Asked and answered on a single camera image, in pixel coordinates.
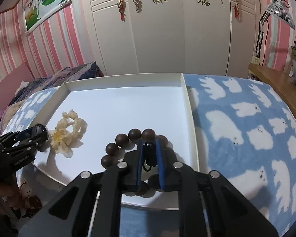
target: pink headboard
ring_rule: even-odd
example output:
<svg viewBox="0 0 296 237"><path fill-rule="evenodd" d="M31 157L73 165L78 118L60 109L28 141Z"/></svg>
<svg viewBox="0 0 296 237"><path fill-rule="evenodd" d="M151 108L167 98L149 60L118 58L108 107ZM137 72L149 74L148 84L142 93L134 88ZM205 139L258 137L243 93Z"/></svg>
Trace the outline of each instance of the pink headboard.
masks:
<svg viewBox="0 0 296 237"><path fill-rule="evenodd" d="M15 91L20 87L21 81L31 82L34 79L28 66L23 63L13 70L0 82L0 111L4 111L12 98Z"/></svg>

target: white tray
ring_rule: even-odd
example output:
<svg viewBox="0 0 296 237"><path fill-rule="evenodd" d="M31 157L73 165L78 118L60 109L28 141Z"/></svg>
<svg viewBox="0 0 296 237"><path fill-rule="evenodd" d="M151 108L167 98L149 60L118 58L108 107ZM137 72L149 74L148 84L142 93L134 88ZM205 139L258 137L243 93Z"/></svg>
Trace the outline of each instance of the white tray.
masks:
<svg viewBox="0 0 296 237"><path fill-rule="evenodd" d="M105 147L119 133L132 128L155 130L172 143L177 158L199 171L193 116L183 75L150 73L109 76L63 84L35 116L30 126L45 124L51 130L62 112L73 109L87 124L83 145L73 156L38 152L33 164L43 173L67 185L82 171L103 172L100 160ZM142 179L156 173L143 171ZM156 192L152 197L127 196L122 203L150 209L178 209L176 192Z"/></svg>

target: power outlet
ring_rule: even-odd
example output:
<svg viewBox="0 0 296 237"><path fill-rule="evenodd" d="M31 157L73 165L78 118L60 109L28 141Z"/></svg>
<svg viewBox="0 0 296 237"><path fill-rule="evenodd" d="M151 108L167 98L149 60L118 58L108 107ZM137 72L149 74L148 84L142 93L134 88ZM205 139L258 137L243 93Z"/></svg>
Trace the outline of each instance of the power outlet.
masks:
<svg viewBox="0 0 296 237"><path fill-rule="evenodd" d="M257 58L255 56L252 56L251 63L260 65L260 62L261 62L261 59L260 58Z"/></svg>

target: pink striped wall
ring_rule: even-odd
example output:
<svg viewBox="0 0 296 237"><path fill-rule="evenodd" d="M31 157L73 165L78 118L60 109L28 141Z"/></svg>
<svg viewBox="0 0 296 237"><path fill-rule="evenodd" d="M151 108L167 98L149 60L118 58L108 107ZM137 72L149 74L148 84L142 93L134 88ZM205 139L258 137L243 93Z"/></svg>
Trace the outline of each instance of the pink striped wall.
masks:
<svg viewBox="0 0 296 237"><path fill-rule="evenodd" d="M34 77L43 77L95 60L81 0L72 0L29 36L22 18L27 1L0 14L0 81L24 62Z"/></svg>
<svg viewBox="0 0 296 237"><path fill-rule="evenodd" d="M296 1L286 0L290 4L289 12L293 17L296 27ZM264 10L265 6L271 0L261 0L261 8ZM291 46L294 44L296 30L293 30L281 20L274 17L269 17L269 34L266 40L265 62L264 65L269 68L274 68L279 71L284 71L291 60ZM267 31L267 24L264 25L264 32Z"/></svg>

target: beige flower hair tie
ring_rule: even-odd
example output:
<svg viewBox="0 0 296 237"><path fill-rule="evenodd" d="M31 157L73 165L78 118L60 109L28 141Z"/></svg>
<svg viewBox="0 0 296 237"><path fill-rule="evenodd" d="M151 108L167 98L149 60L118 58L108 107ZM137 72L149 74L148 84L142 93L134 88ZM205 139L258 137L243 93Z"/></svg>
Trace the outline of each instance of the beige flower hair tie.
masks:
<svg viewBox="0 0 296 237"><path fill-rule="evenodd" d="M72 126L72 132L66 129L69 126ZM73 110L70 110L69 113L63 112L62 119L57 123L56 129L48 131L51 150L56 154L61 153L65 157L72 157L71 147L82 139L87 126L88 124L79 118Z"/></svg>

